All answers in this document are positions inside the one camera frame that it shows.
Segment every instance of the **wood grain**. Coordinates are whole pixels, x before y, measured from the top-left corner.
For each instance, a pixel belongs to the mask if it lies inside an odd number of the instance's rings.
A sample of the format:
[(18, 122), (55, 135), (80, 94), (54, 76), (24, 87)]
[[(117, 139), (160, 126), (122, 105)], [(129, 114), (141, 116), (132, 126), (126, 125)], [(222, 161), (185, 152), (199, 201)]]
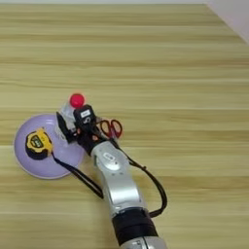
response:
[(118, 248), (101, 200), (71, 176), (27, 175), (13, 152), (24, 120), (81, 91), (166, 187), (169, 248), (247, 249), (248, 80), (248, 47), (202, 5), (1, 5), (0, 248)]

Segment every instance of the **tape measure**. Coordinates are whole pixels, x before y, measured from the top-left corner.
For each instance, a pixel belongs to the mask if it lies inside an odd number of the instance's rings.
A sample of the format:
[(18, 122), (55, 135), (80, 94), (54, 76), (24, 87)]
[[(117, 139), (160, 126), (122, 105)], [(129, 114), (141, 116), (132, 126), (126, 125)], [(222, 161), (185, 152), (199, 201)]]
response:
[(26, 137), (26, 153), (34, 160), (43, 160), (53, 151), (53, 144), (43, 128), (38, 128)]

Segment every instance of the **scissors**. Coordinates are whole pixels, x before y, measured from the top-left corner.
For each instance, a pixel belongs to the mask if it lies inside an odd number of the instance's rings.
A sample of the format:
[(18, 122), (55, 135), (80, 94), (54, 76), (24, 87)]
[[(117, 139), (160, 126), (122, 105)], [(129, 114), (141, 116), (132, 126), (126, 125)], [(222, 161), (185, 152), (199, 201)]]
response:
[(109, 138), (120, 138), (123, 133), (123, 127), (117, 120), (102, 120), (99, 124), (101, 131)]

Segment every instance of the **white wall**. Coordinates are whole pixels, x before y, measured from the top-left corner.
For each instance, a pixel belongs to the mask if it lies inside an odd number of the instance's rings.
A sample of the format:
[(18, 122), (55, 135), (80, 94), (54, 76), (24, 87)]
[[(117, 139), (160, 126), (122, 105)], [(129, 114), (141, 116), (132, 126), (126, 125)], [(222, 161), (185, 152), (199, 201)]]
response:
[(0, 0), (0, 3), (30, 4), (202, 4), (207, 0)]

